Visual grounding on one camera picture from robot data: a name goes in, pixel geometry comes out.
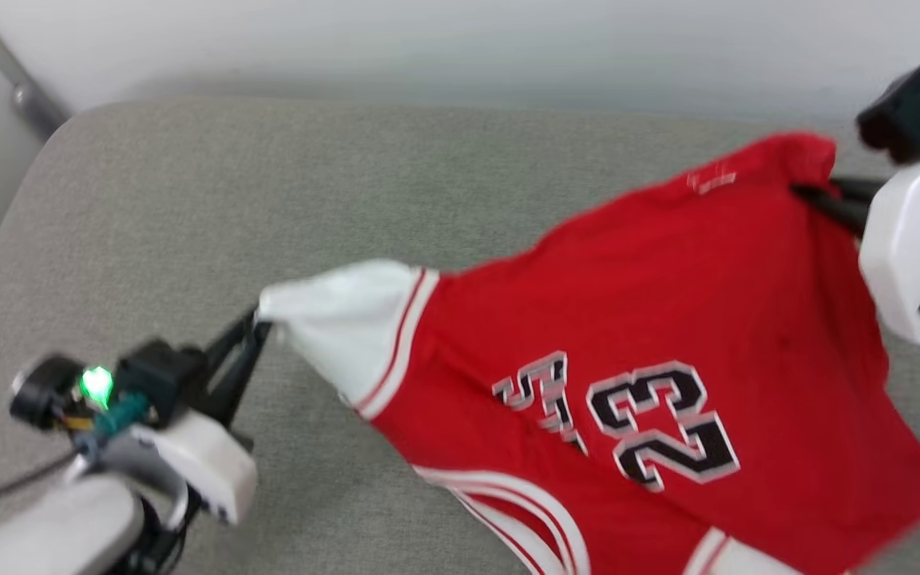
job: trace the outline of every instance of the red jersey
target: red jersey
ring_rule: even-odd
[[[789,193],[834,153],[772,137],[514,258],[370,262],[260,309],[533,569],[789,571],[760,549],[835,575],[920,520],[920,443],[853,239]]]

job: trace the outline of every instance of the gray metal bar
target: gray metal bar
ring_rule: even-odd
[[[10,48],[0,38],[0,70],[6,80],[14,85],[10,101],[23,119],[27,120],[45,139],[69,120],[69,114],[51,101],[38,83],[16,61]]]

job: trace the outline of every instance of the basketball jersey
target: basketball jersey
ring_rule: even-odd
[[[533,572],[836,575],[920,520],[920,443],[853,239],[789,193],[834,153],[774,136],[514,258],[367,262],[260,313]]]

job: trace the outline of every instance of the green light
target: green light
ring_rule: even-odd
[[[102,409],[109,409],[109,396],[113,393],[113,375],[104,367],[92,367],[80,377],[80,392]]]

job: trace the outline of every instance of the gray fabric surface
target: gray fabric surface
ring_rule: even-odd
[[[202,342],[286,278],[372,257],[455,269],[504,256],[769,131],[252,99],[84,114],[45,147],[0,230],[0,481],[65,447],[6,413],[12,376],[48,349],[110,363],[147,335]],[[847,127],[837,133],[851,142]],[[884,168],[848,143],[839,171]],[[890,349],[891,394],[920,436],[920,348]],[[240,428],[258,444],[256,507],[239,529],[200,521],[180,572],[523,572],[275,346]],[[0,520],[36,495],[1,502]],[[920,573],[920,529],[864,572]]]

